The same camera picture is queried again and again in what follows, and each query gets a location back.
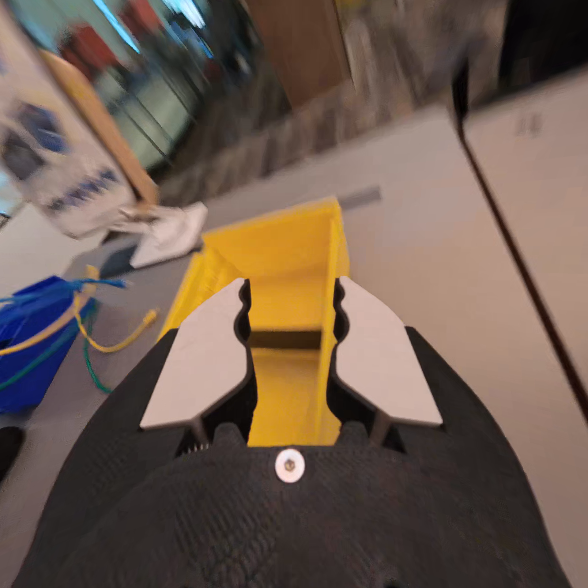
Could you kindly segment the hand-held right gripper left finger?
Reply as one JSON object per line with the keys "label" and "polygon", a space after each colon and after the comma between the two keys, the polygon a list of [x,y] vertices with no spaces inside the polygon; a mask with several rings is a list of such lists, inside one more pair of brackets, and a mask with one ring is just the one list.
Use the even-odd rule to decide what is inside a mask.
{"label": "hand-held right gripper left finger", "polygon": [[258,390],[249,311],[251,284],[239,277],[185,319],[140,422],[143,430],[188,426],[212,439],[224,423],[249,438]]}

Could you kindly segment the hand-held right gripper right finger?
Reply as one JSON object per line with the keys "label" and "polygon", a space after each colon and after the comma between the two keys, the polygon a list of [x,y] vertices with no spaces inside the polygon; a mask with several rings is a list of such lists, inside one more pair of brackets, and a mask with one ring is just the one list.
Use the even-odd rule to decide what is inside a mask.
{"label": "hand-held right gripper right finger", "polygon": [[401,318],[346,276],[335,281],[333,306],[326,402],[340,432],[356,423],[371,445],[384,445],[400,426],[442,431],[442,413]]}

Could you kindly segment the yellow plastic bin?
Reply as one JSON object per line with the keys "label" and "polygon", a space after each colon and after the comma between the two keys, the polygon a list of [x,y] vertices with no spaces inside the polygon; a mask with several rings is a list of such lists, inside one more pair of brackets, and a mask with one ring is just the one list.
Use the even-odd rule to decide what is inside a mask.
{"label": "yellow plastic bin", "polygon": [[159,338],[234,279],[249,279],[258,404],[248,444],[333,445],[341,427],[326,402],[334,285],[350,268],[337,200],[209,231],[188,260]]}

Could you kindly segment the blue plastic bin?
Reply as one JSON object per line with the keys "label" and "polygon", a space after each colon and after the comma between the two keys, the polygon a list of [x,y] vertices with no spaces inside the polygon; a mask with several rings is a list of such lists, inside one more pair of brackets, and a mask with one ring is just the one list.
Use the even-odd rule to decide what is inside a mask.
{"label": "blue plastic bin", "polygon": [[79,333],[95,310],[98,275],[50,276],[1,298],[1,415],[38,406]]}

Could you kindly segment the white base acrylic stand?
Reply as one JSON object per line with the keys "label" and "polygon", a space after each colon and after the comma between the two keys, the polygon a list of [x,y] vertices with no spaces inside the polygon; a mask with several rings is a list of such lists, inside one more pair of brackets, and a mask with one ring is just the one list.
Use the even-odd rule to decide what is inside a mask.
{"label": "white base acrylic stand", "polygon": [[142,269],[185,256],[201,241],[208,208],[196,202],[185,208],[157,206],[143,223],[142,236],[129,265]]}

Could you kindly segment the dark blue mat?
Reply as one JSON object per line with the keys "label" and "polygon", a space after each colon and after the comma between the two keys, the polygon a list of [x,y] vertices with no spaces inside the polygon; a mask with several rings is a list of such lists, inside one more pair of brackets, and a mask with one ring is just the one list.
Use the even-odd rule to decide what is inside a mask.
{"label": "dark blue mat", "polygon": [[130,264],[130,261],[135,254],[136,248],[137,245],[133,244],[113,252],[100,267],[100,278],[105,280],[117,279],[133,272],[135,268]]}

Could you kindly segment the printed instruction sheet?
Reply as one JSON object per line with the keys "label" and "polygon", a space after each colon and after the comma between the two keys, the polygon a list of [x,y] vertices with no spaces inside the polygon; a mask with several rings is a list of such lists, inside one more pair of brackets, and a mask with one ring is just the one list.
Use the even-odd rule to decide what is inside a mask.
{"label": "printed instruction sheet", "polygon": [[58,230],[106,230],[134,200],[118,164],[63,100],[1,84],[1,172]]}

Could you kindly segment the wooden board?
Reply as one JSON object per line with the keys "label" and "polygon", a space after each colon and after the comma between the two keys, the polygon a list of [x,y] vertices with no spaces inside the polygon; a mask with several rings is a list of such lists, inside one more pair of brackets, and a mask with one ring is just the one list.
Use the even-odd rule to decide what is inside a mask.
{"label": "wooden board", "polygon": [[74,65],[61,57],[45,49],[39,49],[38,52],[72,105],[114,158],[135,191],[137,199],[145,205],[157,205],[157,184],[139,162],[92,84]]}

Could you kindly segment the brown wooden cabinet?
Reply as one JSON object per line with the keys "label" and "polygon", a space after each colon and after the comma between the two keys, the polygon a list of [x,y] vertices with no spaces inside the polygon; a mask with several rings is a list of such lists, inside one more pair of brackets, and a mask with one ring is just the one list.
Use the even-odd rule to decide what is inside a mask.
{"label": "brown wooden cabinet", "polygon": [[351,77],[335,1],[246,1],[293,109]]}

